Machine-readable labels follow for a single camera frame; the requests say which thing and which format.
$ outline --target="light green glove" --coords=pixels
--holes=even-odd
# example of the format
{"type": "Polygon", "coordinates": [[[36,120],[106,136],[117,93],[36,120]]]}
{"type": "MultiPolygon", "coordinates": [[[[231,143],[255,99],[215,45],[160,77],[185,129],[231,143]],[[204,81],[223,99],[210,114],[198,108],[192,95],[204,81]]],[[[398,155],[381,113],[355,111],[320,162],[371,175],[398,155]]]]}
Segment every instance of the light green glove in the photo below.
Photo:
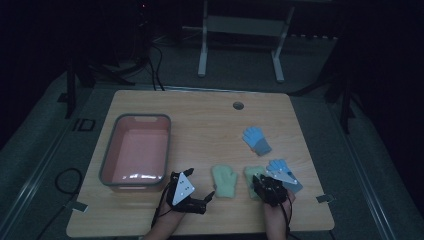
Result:
{"type": "Polygon", "coordinates": [[[246,177],[247,189],[249,190],[249,195],[251,199],[260,200],[258,194],[253,190],[253,175],[265,175],[265,168],[263,166],[255,166],[255,167],[245,167],[244,168],[244,176],[246,177]]]}
{"type": "Polygon", "coordinates": [[[215,196],[234,198],[236,192],[237,173],[225,164],[212,167],[212,176],[215,182],[215,196]]]}

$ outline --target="hand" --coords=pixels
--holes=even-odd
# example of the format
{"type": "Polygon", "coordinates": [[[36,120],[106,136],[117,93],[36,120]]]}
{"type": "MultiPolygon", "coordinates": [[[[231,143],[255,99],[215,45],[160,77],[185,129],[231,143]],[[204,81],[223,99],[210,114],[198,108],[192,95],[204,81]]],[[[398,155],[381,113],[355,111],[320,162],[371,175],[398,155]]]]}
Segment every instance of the hand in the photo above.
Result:
{"type": "MultiPolygon", "coordinates": [[[[283,208],[287,213],[287,218],[291,219],[291,203],[296,199],[292,191],[287,189],[288,199],[283,202],[283,208]]],[[[268,240],[286,240],[286,219],[280,206],[272,207],[263,203],[265,215],[265,228],[268,240]]]]}
{"type": "Polygon", "coordinates": [[[158,216],[160,217],[157,218],[155,225],[144,236],[144,240],[168,239],[175,232],[175,230],[177,230],[177,227],[185,216],[185,213],[172,211],[171,206],[169,206],[166,201],[162,201],[158,216]]]}

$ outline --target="pink plastic tray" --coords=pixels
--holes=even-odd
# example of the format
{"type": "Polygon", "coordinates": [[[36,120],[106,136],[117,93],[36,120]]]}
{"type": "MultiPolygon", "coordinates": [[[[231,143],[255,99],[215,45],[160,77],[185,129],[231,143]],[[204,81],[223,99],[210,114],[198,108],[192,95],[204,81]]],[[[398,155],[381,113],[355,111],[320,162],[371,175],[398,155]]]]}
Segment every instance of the pink plastic tray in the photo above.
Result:
{"type": "Polygon", "coordinates": [[[166,115],[120,116],[106,150],[100,181],[113,190],[162,190],[170,130],[171,120],[166,115]]]}

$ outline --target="wood grain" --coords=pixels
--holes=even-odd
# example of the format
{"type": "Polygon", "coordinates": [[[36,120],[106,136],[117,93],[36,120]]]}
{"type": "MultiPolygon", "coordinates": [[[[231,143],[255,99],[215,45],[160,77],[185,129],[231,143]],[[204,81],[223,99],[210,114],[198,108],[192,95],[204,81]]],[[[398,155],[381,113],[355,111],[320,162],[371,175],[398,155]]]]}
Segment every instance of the wood grain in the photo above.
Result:
{"type": "Polygon", "coordinates": [[[181,91],[118,91],[111,103],[78,201],[86,213],[73,212],[71,237],[144,235],[150,229],[161,192],[116,193],[101,184],[99,170],[115,120],[124,113],[161,113],[171,118],[168,174],[194,168],[189,177],[203,199],[213,191],[211,167],[230,165],[238,174],[234,199],[214,198],[204,215],[187,214],[175,235],[257,233],[264,231],[261,203],[250,199],[243,170],[285,159],[304,188],[296,194],[292,231],[329,230],[334,221],[290,99],[285,94],[181,91]],[[234,102],[244,108],[236,110],[234,102]],[[262,128],[272,151],[262,157],[242,140],[250,126],[262,128]]]}

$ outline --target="gray floor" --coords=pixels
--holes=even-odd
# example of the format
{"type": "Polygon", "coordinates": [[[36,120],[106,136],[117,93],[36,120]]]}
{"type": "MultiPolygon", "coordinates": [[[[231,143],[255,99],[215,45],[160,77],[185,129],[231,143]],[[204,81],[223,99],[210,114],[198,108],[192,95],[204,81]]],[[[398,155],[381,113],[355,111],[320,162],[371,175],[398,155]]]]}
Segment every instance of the gray floor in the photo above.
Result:
{"type": "MultiPolygon", "coordinates": [[[[277,83],[268,43],[252,48],[252,42],[248,42],[246,47],[242,44],[244,42],[218,35],[211,37],[207,75],[199,78],[199,36],[192,35],[191,31],[186,34],[187,40],[181,45],[169,45],[172,42],[166,41],[166,38],[156,41],[163,53],[159,74],[166,90],[192,88],[291,92],[316,80],[335,44],[335,40],[289,38],[281,56],[286,81],[277,83]]],[[[151,58],[156,65],[159,51],[152,49],[151,58]]],[[[85,173],[114,92],[124,88],[152,89],[149,72],[146,68],[135,76],[127,76],[129,81],[137,83],[135,87],[102,81],[94,89],[78,88],[79,102],[71,119],[64,119],[66,106],[56,101],[66,91],[65,75],[52,83],[22,127],[0,152],[0,187],[3,192],[0,196],[0,216],[2,221],[16,220],[9,226],[6,239],[36,239],[54,214],[66,204],[69,195],[56,189],[56,176],[70,167],[85,173]],[[77,119],[95,120],[93,131],[73,131],[77,119]],[[43,162],[49,164],[40,185],[27,194],[29,199],[25,201],[26,205],[16,208],[14,203],[19,199],[22,186],[29,179],[37,180],[38,176],[31,174],[43,162]],[[8,215],[11,212],[20,214],[13,219],[8,215]]],[[[324,101],[325,90],[326,86],[291,99],[324,192],[336,198],[328,203],[335,220],[332,230],[334,238],[423,239],[423,219],[402,185],[371,122],[352,104],[355,118],[349,120],[351,134],[345,135],[337,122],[340,107],[337,103],[327,104],[324,101]]],[[[59,183],[63,188],[72,189],[77,184],[77,177],[66,174],[59,183]]],[[[66,226],[70,214],[70,210],[65,209],[42,239],[69,239],[66,226]]],[[[301,239],[332,239],[327,231],[293,234],[301,239]]],[[[101,239],[114,239],[114,236],[101,239]]],[[[175,239],[265,237],[256,234],[175,239]]]]}

